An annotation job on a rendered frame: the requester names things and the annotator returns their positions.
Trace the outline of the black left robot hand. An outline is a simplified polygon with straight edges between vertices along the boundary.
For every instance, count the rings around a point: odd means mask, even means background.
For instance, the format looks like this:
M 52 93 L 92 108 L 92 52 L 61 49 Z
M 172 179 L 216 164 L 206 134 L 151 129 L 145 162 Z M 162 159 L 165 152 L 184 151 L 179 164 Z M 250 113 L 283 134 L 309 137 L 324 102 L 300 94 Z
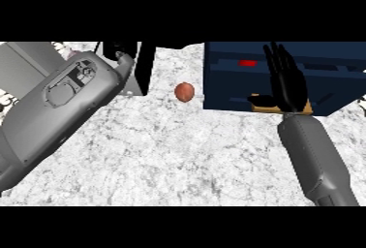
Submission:
M 137 43 L 134 41 L 125 42 L 103 42 L 103 55 L 112 61 L 116 61 L 116 52 L 126 53 L 131 58 L 135 58 Z

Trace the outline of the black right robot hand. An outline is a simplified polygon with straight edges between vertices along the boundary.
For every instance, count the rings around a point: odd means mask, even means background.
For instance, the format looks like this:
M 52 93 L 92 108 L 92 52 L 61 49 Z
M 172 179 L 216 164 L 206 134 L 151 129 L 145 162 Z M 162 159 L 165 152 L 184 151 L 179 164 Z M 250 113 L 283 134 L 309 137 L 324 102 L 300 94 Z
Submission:
M 262 108 L 277 107 L 281 112 L 302 112 L 306 103 L 305 78 L 293 57 L 283 45 L 262 46 L 269 73 L 271 94 L 247 96 L 247 101 Z

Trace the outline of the dark blue open drawer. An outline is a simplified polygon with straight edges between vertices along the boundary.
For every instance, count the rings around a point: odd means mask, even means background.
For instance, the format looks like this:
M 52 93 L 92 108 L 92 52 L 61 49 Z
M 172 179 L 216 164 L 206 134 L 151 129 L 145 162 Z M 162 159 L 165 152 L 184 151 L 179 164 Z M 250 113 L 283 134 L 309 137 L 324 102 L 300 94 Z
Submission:
M 247 96 L 271 93 L 265 42 L 206 42 L 203 108 L 249 111 Z M 315 116 L 366 95 L 366 42 L 283 42 L 306 83 Z

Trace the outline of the tan wooden block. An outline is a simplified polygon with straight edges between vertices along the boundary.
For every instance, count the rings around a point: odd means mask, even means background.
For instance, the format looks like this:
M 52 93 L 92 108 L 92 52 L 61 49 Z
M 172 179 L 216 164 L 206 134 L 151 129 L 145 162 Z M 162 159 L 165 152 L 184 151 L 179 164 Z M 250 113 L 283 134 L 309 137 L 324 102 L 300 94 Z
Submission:
M 277 107 L 258 107 L 253 104 L 250 104 L 250 111 L 252 112 L 265 112 L 265 113 L 283 113 Z M 306 99 L 306 103 L 302 109 L 302 112 L 299 114 L 309 115 L 312 113 L 311 104 Z

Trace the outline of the reddish brown oval object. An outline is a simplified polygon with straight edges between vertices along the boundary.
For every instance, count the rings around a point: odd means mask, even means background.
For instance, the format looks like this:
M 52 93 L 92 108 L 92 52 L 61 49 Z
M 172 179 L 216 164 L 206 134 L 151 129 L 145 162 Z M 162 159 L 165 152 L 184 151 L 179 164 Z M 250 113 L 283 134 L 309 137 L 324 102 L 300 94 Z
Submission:
M 194 87 L 188 82 L 181 82 L 174 88 L 174 95 L 175 98 L 182 102 L 187 103 L 194 96 Z

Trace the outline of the grey and black appliance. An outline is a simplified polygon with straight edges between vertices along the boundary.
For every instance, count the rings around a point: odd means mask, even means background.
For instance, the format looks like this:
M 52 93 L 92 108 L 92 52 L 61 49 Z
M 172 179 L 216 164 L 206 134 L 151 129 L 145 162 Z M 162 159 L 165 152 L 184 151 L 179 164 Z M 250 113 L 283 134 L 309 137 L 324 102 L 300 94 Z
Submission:
M 123 96 L 145 96 L 148 91 L 156 48 L 145 42 L 135 43 L 135 64 L 119 92 Z M 92 51 L 116 67 L 103 55 L 103 42 L 0 42 L 0 90 L 20 99 L 81 51 Z

